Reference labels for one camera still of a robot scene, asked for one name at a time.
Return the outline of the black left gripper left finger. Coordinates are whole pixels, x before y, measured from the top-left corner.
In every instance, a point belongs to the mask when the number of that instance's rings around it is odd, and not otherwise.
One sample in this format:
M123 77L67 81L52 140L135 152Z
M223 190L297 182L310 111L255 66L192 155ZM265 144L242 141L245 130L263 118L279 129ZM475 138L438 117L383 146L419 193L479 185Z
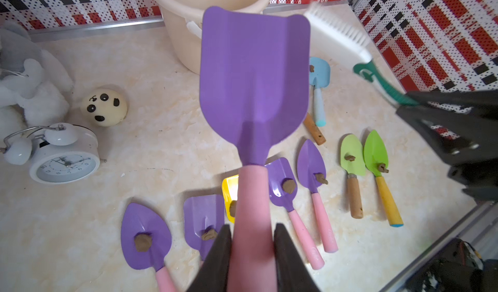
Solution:
M187 289L191 291L226 291L232 249L229 225L223 225L197 276Z

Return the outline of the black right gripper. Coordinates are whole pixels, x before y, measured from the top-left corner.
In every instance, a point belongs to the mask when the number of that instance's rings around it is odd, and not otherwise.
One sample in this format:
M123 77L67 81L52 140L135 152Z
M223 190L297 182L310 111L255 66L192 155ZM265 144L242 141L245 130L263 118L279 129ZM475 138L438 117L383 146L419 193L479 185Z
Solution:
M396 114L427 142L447 165L448 177L478 201L497 201L497 90L406 93L422 105L455 105L458 114L426 106L401 106Z

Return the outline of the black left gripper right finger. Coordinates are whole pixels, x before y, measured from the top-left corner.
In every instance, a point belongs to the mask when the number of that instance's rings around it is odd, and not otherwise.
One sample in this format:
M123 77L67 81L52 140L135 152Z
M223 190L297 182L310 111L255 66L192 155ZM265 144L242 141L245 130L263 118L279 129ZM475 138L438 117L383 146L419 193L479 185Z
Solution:
M320 291L282 223L276 224L274 249L278 291Z

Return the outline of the purple pointed trowel pink handle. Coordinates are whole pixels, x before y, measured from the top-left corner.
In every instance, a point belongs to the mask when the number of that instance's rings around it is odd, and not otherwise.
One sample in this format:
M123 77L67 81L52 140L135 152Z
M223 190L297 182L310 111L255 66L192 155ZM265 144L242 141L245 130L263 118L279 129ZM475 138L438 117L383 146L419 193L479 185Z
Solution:
M135 270L153 268L160 291L176 291L165 265L172 246L167 223L149 207L131 202L121 224L121 248L128 265Z

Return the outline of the white brush green handle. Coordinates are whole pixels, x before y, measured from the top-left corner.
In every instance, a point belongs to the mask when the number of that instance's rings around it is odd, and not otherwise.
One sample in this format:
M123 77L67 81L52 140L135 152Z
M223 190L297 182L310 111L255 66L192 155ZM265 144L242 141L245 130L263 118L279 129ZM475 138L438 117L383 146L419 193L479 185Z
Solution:
M367 49L368 35L342 21L318 2L311 3L304 16L311 26L313 47L369 82L393 107L419 105L381 75Z

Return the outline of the purple square trowel pink handle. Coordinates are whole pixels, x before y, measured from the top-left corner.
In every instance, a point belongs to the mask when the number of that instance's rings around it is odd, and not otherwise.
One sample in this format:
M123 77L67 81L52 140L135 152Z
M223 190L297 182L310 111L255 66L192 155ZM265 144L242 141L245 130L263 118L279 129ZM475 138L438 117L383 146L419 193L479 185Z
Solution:
M235 145L239 170L228 291L276 291L268 171L273 145L303 122L310 24L288 17L208 8L202 20L200 107Z

